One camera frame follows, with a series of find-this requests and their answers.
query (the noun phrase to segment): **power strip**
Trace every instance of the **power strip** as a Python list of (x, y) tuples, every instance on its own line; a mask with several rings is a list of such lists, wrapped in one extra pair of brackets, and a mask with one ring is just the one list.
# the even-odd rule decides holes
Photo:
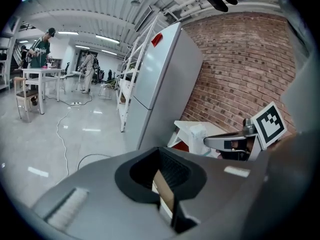
[(71, 106), (82, 105), (82, 102), (71, 102)]

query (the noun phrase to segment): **red cloth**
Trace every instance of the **red cloth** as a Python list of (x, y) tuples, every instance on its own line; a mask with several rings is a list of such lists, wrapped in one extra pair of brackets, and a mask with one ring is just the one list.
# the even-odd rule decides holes
[(153, 44), (153, 47), (156, 47), (156, 45), (161, 41), (163, 38), (163, 35), (161, 33), (157, 34), (154, 39), (152, 39), (151, 43)]

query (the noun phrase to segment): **green shirt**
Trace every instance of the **green shirt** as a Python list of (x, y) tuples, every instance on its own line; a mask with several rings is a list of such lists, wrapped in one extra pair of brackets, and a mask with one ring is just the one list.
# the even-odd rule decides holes
[(37, 57), (34, 56), (32, 58), (30, 67), (31, 68), (42, 68), (45, 64), (46, 64), (46, 59), (47, 59), (47, 54), (50, 53), (50, 43), (44, 42), (43, 38), (39, 38), (30, 49), (32, 49), (33, 51), (37, 52), (37, 50), (39, 49), (38, 52), (41, 52), (41, 54)]

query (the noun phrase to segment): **person in green shirt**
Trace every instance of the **person in green shirt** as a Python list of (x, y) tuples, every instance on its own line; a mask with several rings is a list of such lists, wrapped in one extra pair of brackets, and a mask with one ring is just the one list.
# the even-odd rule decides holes
[[(47, 30), (45, 35), (39, 38), (30, 48), (29, 54), (32, 56), (30, 67), (34, 69), (42, 68), (46, 65), (46, 60), (48, 60), (48, 54), (50, 53), (50, 43), (49, 39), (55, 36), (56, 30), (51, 27)], [(31, 78), (37, 78), (37, 74), (30, 74)], [(31, 85), (31, 90), (38, 90), (37, 85)], [(32, 98), (32, 105), (36, 106), (36, 98)]]

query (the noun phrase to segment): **white cable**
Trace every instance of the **white cable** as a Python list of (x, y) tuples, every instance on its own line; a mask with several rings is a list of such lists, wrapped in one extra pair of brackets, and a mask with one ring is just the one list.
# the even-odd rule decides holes
[(65, 145), (64, 139), (61, 138), (61, 136), (60, 136), (59, 133), (58, 133), (60, 122), (61, 122), (63, 119), (65, 119), (65, 118), (69, 115), (69, 113), (70, 113), (70, 111), (71, 111), (71, 108), (70, 108), (70, 107), (69, 107), (68, 109), (69, 109), (68, 113), (66, 113), (66, 115), (65, 115), (64, 117), (62, 117), (62, 118), (60, 119), (60, 121), (58, 122), (58, 124), (56, 125), (56, 135), (58, 135), (58, 137), (62, 140), (62, 144), (63, 144), (63, 146), (64, 146), (64, 158), (65, 158), (65, 161), (66, 161), (66, 163), (65, 163), (65, 164), (66, 164), (66, 176), (64, 176), (64, 177), (63, 177), (58, 183), (56, 183), (55, 185), (58, 185), (58, 184), (59, 184), (60, 182), (62, 182), (66, 177), (69, 176), (68, 159), (67, 159), (67, 157), (66, 157), (67, 147), (66, 147), (66, 145)]

